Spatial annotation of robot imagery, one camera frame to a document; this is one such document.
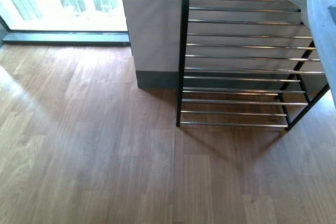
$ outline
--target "laminate flooring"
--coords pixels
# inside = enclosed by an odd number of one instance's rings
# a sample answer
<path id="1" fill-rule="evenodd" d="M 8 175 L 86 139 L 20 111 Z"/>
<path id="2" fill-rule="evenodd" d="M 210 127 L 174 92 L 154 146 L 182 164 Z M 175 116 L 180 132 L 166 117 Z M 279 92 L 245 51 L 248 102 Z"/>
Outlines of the laminate flooring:
<path id="1" fill-rule="evenodd" d="M 175 127 L 130 48 L 0 50 L 0 223 L 335 224 L 331 94 L 290 131 Z"/>

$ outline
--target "baseboard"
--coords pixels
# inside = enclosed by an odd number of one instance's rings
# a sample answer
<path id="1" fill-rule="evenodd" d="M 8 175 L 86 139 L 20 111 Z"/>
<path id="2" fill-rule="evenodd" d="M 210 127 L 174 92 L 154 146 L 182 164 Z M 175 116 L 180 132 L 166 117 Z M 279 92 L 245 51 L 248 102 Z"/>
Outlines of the baseboard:
<path id="1" fill-rule="evenodd" d="M 139 88 L 176 88 L 178 72 L 136 71 Z"/>

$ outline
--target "black metal frame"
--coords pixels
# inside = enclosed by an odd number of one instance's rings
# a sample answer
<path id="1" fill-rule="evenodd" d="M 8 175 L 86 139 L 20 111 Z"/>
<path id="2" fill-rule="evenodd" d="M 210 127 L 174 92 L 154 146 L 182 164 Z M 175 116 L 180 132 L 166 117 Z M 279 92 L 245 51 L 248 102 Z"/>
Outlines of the black metal frame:
<path id="1" fill-rule="evenodd" d="M 181 27 L 180 27 L 180 60 L 178 63 L 179 80 L 177 83 L 177 106 L 176 106 L 176 126 L 180 126 L 181 109 L 182 109 L 182 94 L 184 83 L 184 67 L 185 53 L 187 45 L 188 33 L 188 17 L 189 17 L 189 0 L 181 0 Z"/>
<path id="2" fill-rule="evenodd" d="M 314 42 L 312 41 L 310 43 L 310 45 L 308 47 L 277 47 L 277 46 L 271 46 L 268 47 L 268 49 L 279 49 L 279 48 L 286 48 L 286 49 L 303 49 L 305 50 L 305 52 L 303 53 L 303 55 L 301 56 L 301 58 L 298 59 L 291 59 L 291 58 L 287 58 L 287 60 L 297 60 L 297 64 L 295 65 L 295 67 L 293 69 L 290 70 L 277 70 L 279 72 L 283 72 L 283 73 L 288 73 L 289 75 L 287 76 L 287 78 L 283 78 L 282 82 L 284 82 L 284 84 L 282 85 L 282 87 L 279 89 L 278 93 L 275 94 L 268 94 L 268 95 L 275 95 L 276 99 L 279 100 L 279 102 L 270 102 L 269 104 L 274 104 L 274 105 L 280 105 L 282 107 L 282 110 L 284 112 L 284 114 L 282 114 L 281 116 L 285 116 L 286 121 L 287 121 L 287 125 L 260 125 L 260 124 L 231 124 L 231 123 L 208 123 L 208 122 L 181 122 L 181 113 L 194 113 L 194 114 L 235 114 L 235 115 L 239 115 L 239 114 L 244 114 L 244 113 L 229 113 L 229 112 L 205 112 L 205 111 L 181 111 L 182 110 L 182 102 L 191 102 L 191 103 L 224 103 L 224 104 L 261 104 L 261 105 L 267 105 L 267 102 L 245 102 L 245 101 L 225 101 L 225 100 L 202 100 L 202 99 L 183 99 L 183 92 L 191 92 L 192 93 L 212 93 L 212 94 L 216 94 L 218 93 L 219 89 L 213 89 L 212 88 L 212 92 L 207 90 L 206 88 L 200 88 L 200 90 L 198 91 L 193 91 L 193 88 L 185 88 L 184 89 L 184 78 L 193 78 L 193 76 L 187 76 L 185 77 L 185 69 L 187 70 L 194 70 L 194 71 L 198 71 L 198 70 L 213 70 L 213 71 L 224 71 L 224 72 L 232 72 L 232 69 L 227 69 L 227 68 L 217 68 L 217 70 L 214 69 L 209 69 L 209 68 L 193 68 L 193 67 L 185 67 L 185 58 L 186 57 L 199 57 L 202 58 L 202 56 L 190 56 L 187 55 L 186 56 L 186 47 L 187 46 L 202 46 L 202 47 L 231 47 L 231 48 L 262 48 L 262 46 L 234 46 L 234 45 L 212 45 L 212 44 L 187 44 L 187 36 L 188 35 L 197 35 L 197 36 L 222 36 L 222 37 L 230 37 L 227 35 L 207 35 L 207 34 L 188 34 L 188 23 L 213 23 L 213 24 L 254 24 L 254 25 L 303 25 L 303 23 L 301 22 L 230 22 L 227 20 L 189 20 L 188 19 L 188 15 L 189 15 L 189 1 L 190 0 L 182 0 L 181 2 L 181 29 L 180 29 L 180 60 L 179 60 L 179 66 L 178 66 L 178 75 L 179 75 L 179 82 L 178 82 L 178 86 L 177 86 L 177 106 L 176 106 L 176 126 L 180 126 L 181 123 L 184 124 L 205 124 L 205 125 L 222 125 L 222 126 L 273 126 L 273 127 L 284 127 L 286 130 L 290 130 L 292 129 L 299 121 L 300 119 L 323 97 L 323 95 L 329 90 L 329 85 L 326 84 L 322 90 L 320 90 L 318 92 L 318 94 L 312 98 L 310 96 L 309 91 L 307 90 L 307 87 L 304 83 L 304 80 L 301 76 L 301 74 L 306 73 L 306 71 L 301 71 L 300 69 L 302 68 L 303 64 L 307 61 L 319 61 L 319 60 L 315 60 L 315 59 L 308 59 L 309 56 L 311 55 L 311 53 L 313 52 L 313 50 L 315 50 L 315 46 L 314 46 Z M 238 37 L 257 37 L 257 36 L 244 36 L 244 35 L 239 35 Z M 293 38 L 311 38 L 309 36 L 305 36 L 305 37 L 300 37 L 300 36 L 293 36 Z M 324 72 L 313 72 L 313 71 L 308 71 L 311 74 L 316 74 L 316 73 L 324 73 Z M 206 79 L 206 78 L 211 78 L 211 77 L 197 77 L 200 79 Z M 218 79 L 218 80 L 229 80 L 229 79 L 234 79 L 234 78 L 225 78 L 225 77 L 213 77 L 212 79 Z M 299 83 L 300 88 L 302 91 L 300 91 L 301 93 L 303 93 L 307 103 L 305 103 L 304 105 L 306 105 L 306 107 L 292 120 L 290 118 L 289 115 L 289 110 L 287 109 L 288 105 L 302 105 L 303 103 L 291 103 L 291 102 L 285 102 L 283 94 L 287 93 L 287 92 L 294 92 L 294 91 L 287 91 L 288 86 L 293 82 L 296 81 Z M 256 90 L 254 93 L 250 93 L 255 95 L 257 94 L 257 92 L 261 92 L 260 90 Z"/>

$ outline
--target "white wall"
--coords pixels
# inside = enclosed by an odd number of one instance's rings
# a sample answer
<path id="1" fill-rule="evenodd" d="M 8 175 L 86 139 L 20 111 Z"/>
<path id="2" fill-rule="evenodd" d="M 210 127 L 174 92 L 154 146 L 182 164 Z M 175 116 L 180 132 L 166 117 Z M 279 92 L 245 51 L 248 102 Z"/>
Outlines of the white wall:
<path id="1" fill-rule="evenodd" d="M 181 0 L 124 0 L 124 6 L 136 70 L 177 71 Z"/>

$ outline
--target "sunlight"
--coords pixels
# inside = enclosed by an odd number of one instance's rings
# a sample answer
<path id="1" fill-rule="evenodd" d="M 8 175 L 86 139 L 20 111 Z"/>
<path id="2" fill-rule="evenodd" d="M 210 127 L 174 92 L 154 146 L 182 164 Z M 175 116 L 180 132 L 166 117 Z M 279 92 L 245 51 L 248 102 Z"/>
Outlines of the sunlight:
<path id="1" fill-rule="evenodd" d="M 127 31 L 122 0 L 0 0 L 11 29 Z"/>

